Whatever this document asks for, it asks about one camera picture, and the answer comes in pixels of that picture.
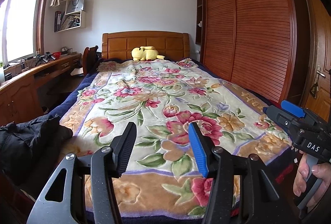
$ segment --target metal screw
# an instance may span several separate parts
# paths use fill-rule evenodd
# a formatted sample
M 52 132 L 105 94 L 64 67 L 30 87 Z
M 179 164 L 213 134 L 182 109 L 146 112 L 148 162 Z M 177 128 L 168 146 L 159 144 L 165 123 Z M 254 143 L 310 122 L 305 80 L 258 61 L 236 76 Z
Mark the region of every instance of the metal screw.
M 111 151 L 111 147 L 110 146 L 104 146 L 102 149 L 101 149 L 101 152 L 102 153 L 108 153 L 109 151 Z
M 259 156 L 258 156 L 258 155 L 256 155 L 256 154 L 250 154 L 250 155 L 249 155 L 249 158 L 250 158 L 251 160 L 254 160 L 254 161 L 256 161 L 256 160 L 258 160 L 258 159 L 259 159 Z
M 220 146 L 215 146 L 213 148 L 213 150 L 214 150 L 215 153 L 218 153 L 218 154 L 221 154 L 224 151 L 224 149 L 222 147 L 220 147 Z
M 69 154 L 66 156 L 66 160 L 72 160 L 74 157 L 75 157 L 75 154 L 74 154 L 74 153 L 69 153 Z

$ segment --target red basket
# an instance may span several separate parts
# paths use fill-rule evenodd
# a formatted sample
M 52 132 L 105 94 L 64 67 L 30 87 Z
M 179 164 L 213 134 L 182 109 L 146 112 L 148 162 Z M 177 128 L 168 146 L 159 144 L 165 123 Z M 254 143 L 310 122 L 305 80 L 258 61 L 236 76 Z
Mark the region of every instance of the red basket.
M 55 52 L 53 53 L 53 56 L 58 60 L 61 56 L 61 52 Z

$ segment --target louvered door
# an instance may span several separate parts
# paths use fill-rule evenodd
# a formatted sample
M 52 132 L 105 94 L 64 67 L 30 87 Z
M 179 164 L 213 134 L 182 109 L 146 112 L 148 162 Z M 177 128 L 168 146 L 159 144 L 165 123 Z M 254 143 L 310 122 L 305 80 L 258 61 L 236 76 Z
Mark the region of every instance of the louvered door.
M 223 79 L 231 79 L 234 0 L 206 0 L 204 64 Z
M 236 0 L 231 81 L 279 101 L 290 52 L 288 0 Z

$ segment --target wooden headboard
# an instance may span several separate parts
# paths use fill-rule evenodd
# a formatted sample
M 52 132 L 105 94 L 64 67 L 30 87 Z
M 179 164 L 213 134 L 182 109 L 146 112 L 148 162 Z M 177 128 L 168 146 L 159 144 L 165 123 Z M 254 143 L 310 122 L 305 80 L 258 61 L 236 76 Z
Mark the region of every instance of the wooden headboard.
M 132 49 L 141 46 L 154 46 L 160 55 L 175 61 L 190 56 L 188 33 L 123 31 L 102 35 L 102 58 L 132 59 Z

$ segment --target stuffed animal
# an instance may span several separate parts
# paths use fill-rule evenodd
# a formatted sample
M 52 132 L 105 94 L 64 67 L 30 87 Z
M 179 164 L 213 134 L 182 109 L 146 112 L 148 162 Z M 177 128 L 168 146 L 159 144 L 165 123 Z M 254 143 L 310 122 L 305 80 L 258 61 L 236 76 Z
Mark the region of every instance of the stuffed animal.
M 158 54 L 158 51 L 153 46 L 141 46 L 134 48 L 131 51 L 134 61 L 152 61 L 155 59 L 163 60 L 164 56 Z

